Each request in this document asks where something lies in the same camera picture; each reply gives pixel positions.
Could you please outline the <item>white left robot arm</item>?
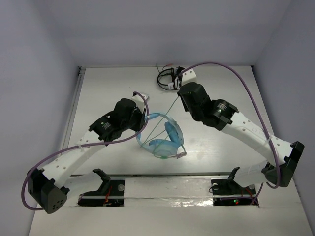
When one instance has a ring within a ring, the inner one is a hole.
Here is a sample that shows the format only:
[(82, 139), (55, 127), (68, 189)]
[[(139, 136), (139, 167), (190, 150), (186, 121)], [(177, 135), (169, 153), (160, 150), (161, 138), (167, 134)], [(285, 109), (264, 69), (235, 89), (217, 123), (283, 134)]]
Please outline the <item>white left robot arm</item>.
[[(27, 173), (22, 185), (21, 199), (26, 203), (28, 192), (39, 204), (38, 211), (52, 214), (66, 202), (71, 188), (66, 184), (69, 177), (90, 157), (111, 144), (126, 142), (140, 134), (148, 123), (149, 96), (134, 92), (131, 98), (122, 98), (114, 109), (94, 121), (72, 147), (57, 151), (35, 164)], [(134, 135), (121, 139), (127, 130)]]

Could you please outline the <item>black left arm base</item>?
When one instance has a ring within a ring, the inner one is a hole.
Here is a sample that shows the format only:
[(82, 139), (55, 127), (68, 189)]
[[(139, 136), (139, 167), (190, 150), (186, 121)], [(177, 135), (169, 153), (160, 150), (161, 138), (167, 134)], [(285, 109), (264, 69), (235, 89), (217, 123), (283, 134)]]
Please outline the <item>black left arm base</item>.
[(95, 191), (85, 192), (79, 195), (78, 205), (81, 207), (123, 207), (124, 206), (124, 179), (111, 179), (101, 169), (94, 169), (101, 180), (101, 184)]

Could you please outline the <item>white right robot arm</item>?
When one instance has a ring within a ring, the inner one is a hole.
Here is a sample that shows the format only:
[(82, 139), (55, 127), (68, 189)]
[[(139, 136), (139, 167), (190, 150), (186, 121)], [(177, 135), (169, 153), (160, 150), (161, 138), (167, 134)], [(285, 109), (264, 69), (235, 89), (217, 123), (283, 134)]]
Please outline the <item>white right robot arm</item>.
[(215, 128), (243, 142), (265, 158), (265, 161), (246, 168), (234, 168), (227, 181), (232, 193), (239, 193), (251, 184), (269, 182), (287, 187), (305, 146), (289, 143), (274, 135), (266, 137), (263, 129), (247, 119), (237, 107), (223, 99), (212, 100), (201, 84), (183, 85), (178, 95), (184, 110), (195, 121)]

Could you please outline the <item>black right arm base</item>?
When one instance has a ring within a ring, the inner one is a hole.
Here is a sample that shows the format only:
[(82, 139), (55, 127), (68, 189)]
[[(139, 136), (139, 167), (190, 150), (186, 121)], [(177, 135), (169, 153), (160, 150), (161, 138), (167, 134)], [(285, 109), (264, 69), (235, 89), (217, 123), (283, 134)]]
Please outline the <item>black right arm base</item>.
[(228, 178), (211, 180), (211, 187), (208, 192), (213, 194), (214, 206), (249, 206), (258, 205), (258, 200), (255, 200), (256, 189), (249, 187), (241, 187), (234, 181), (236, 172), (239, 167), (234, 168)]

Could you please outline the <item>light blue headphones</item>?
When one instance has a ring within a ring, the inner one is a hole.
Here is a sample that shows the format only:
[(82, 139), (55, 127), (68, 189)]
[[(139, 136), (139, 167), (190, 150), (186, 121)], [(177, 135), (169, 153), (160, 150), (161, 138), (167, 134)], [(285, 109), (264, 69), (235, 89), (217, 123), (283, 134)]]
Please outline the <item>light blue headphones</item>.
[(179, 159), (186, 156), (184, 136), (178, 123), (165, 113), (151, 113), (148, 120), (158, 117), (166, 119), (164, 130), (145, 142), (141, 141), (141, 134), (138, 134), (136, 140), (140, 147), (159, 159)]

